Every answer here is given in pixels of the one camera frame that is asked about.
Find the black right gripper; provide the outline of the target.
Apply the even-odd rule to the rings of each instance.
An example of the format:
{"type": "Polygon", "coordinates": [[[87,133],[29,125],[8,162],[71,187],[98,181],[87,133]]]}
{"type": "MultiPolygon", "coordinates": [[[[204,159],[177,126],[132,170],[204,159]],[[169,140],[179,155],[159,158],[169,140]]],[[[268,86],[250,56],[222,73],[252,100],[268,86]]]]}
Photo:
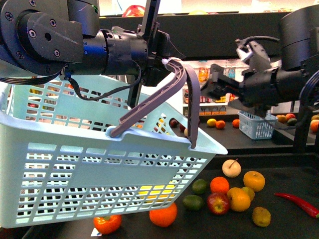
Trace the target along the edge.
{"type": "Polygon", "coordinates": [[[212,64],[210,76],[201,87],[201,95],[218,99],[227,93],[238,99],[230,106],[240,111],[264,117],[266,112],[279,103],[296,101],[306,83],[306,72],[301,69],[287,71],[283,67],[272,67],[264,47],[258,43],[266,40],[278,43],[271,36],[250,36],[236,39],[237,54],[240,60],[249,66],[242,72],[242,82],[224,75],[223,67],[212,64]]]}

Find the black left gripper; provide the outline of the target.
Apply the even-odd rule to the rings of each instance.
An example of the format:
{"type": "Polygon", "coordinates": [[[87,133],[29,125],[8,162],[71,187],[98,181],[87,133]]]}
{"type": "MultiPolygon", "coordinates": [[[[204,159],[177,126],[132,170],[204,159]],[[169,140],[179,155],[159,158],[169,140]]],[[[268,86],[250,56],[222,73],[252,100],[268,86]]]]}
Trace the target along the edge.
{"type": "Polygon", "coordinates": [[[170,35],[159,30],[160,24],[157,21],[160,1],[147,0],[142,24],[139,25],[137,33],[147,45],[147,66],[142,73],[142,85],[155,87],[170,72],[164,67],[162,60],[170,57],[184,59],[171,42],[170,35]]]}

